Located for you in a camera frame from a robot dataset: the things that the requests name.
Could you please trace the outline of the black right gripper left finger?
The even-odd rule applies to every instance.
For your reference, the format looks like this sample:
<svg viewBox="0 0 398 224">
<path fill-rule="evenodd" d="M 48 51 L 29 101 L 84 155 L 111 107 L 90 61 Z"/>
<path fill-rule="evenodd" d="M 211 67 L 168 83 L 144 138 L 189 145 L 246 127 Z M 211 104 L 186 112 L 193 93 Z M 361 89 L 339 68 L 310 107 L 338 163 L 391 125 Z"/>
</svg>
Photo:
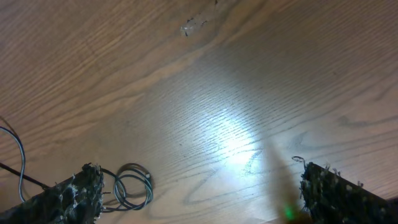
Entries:
<svg viewBox="0 0 398 224">
<path fill-rule="evenodd" d="M 103 210 L 104 175 L 100 166 L 82 171 L 24 203 L 1 213 L 1 224 L 92 224 Z"/>
</svg>

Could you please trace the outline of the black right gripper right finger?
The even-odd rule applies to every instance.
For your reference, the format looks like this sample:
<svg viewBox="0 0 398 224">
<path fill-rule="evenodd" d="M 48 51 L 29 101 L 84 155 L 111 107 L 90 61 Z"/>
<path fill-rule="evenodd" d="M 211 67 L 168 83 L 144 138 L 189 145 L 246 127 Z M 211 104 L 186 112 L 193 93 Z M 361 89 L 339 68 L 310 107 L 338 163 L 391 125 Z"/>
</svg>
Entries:
<svg viewBox="0 0 398 224">
<path fill-rule="evenodd" d="M 292 159 L 304 166 L 301 196 L 314 223 L 397 224 L 397 198 L 383 199 L 328 166 L 306 163 L 299 156 Z"/>
</svg>

